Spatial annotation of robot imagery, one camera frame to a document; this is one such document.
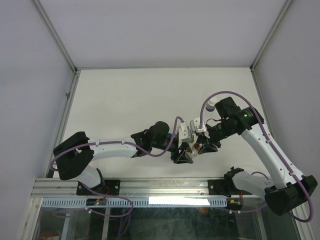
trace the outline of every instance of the enclosure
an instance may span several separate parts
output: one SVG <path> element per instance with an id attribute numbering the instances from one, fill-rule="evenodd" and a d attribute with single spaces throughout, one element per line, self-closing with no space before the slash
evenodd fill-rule
<path id="1" fill-rule="evenodd" d="M 75 132 L 122 138 L 158 121 L 172 131 L 176 116 L 189 122 L 209 95 L 233 91 L 261 113 L 290 160 L 318 179 L 319 1 L 11 0 L 0 6 L 2 239 L 120 239 L 121 232 L 126 240 L 319 236 L 316 207 L 311 223 L 267 207 L 222 210 L 231 200 L 241 199 L 247 210 L 264 203 L 251 194 L 212 194 L 210 181 L 231 167 L 268 175 L 238 135 L 193 164 L 173 164 L 167 153 L 91 162 L 134 202 L 122 218 L 88 214 L 84 207 L 96 197 L 77 195 L 76 181 L 49 170 L 54 147 Z M 209 205 L 149 203 L 163 196 Z M 311 199 L 316 206 L 318 189 Z M 92 208 L 121 215 L 126 204 L 108 198 Z M 308 204 L 292 212 L 306 219 Z"/>

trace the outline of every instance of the white ceiling panel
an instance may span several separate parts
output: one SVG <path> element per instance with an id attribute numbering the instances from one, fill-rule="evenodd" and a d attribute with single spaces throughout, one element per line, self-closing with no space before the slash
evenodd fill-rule
<path id="1" fill-rule="evenodd" d="M 285 0 L 41 0 L 77 67 L 249 66 Z"/>

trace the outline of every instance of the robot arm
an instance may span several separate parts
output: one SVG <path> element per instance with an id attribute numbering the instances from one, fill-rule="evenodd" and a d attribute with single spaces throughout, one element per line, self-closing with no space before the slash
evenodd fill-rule
<path id="1" fill-rule="evenodd" d="M 217 152 L 221 147 L 221 140 L 238 134 L 257 153 L 270 173 L 271 179 L 253 176 L 241 168 L 232 168 L 224 175 L 223 184 L 215 186 L 214 189 L 226 196 L 245 190 L 265 199 L 269 208 L 277 215 L 283 215 L 304 203 L 307 199 L 299 184 L 303 184 L 311 195 L 318 185 L 317 181 L 312 175 L 305 176 L 288 159 L 270 135 L 268 127 L 263 124 L 269 138 L 266 141 L 252 109 L 250 107 L 240 109 L 231 97 L 219 101 L 214 106 L 221 117 L 220 123 L 215 126 L 204 125 L 200 123 L 200 118 L 192 120 L 189 126 L 182 122 L 178 135 L 171 144 L 169 126 L 162 121 L 149 129 L 120 139 L 88 138 L 84 132 L 77 132 L 53 150 L 54 156 L 57 157 L 66 150 L 80 146 L 56 160 L 59 177 L 61 180 L 77 180 L 99 191 L 99 188 L 104 187 L 103 177 L 98 169 L 89 166 L 90 161 L 111 157 L 142 157 L 146 152 L 150 153 L 152 148 L 165 150 L 170 144 L 167 150 L 171 152 L 170 158 L 175 164 L 192 164 L 197 155 Z M 277 147 L 300 182 L 292 176 L 272 149 L 270 142 Z"/>
<path id="2" fill-rule="evenodd" d="M 316 179 L 312 175 L 305 176 L 289 160 L 271 136 L 267 125 L 263 124 L 265 134 L 269 138 L 266 141 L 251 108 L 241 110 L 231 97 L 221 100 L 215 107 L 221 116 L 221 123 L 206 126 L 210 140 L 219 142 L 237 133 L 253 148 L 271 176 L 271 179 L 266 179 L 253 176 L 241 168 L 232 168 L 224 175 L 225 183 L 217 187 L 218 191 L 228 196 L 235 190 L 245 190 L 265 199 L 268 207 L 279 216 L 306 202 L 307 198 L 297 180 L 301 182 L 310 196 L 318 185 Z M 276 154 L 271 142 L 291 167 L 296 179 Z"/>

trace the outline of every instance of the glass panel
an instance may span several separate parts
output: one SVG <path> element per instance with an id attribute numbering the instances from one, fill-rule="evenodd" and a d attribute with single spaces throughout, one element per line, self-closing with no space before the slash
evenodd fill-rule
<path id="1" fill-rule="evenodd" d="M 95 208 L 121 215 L 125 208 Z M 253 213 L 218 208 L 134 208 L 130 215 L 109 218 L 85 209 L 41 209 L 39 240 L 298 240 L 288 215 L 276 216 L 267 207 Z"/>

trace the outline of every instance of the black mounting bracket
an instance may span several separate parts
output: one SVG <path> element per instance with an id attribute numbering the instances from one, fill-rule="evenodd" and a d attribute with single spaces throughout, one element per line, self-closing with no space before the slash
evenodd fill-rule
<path id="1" fill-rule="evenodd" d="M 241 190 L 239 190 L 239 189 L 236 189 L 236 190 L 234 189 L 232 192 L 228 192 L 228 194 L 226 194 L 226 192 L 223 191 L 225 184 L 226 184 L 225 179 L 210 179 L 210 180 L 208 180 L 209 195 L 210 196 L 224 195 L 228 198 L 230 198 L 231 195 L 239 195 L 240 196 Z M 252 195 L 250 192 L 247 192 L 247 191 L 243 191 L 242 194 L 243 195 Z"/>
<path id="2" fill-rule="evenodd" d="M 95 192 L 98 192 L 100 194 L 107 194 L 109 190 L 108 195 L 112 196 L 119 196 L 120 194 L 120 180 L 113 180 L 113 179 L 104 179 L 104 188 L 100 189 L 99 191 L 93 189 Z M 76 194 L 78 196 L 91 196 L 93 195 L 91 192 L 89 192 L 80 182 L 78 182 L 78 186 L 76 189 Z"/>

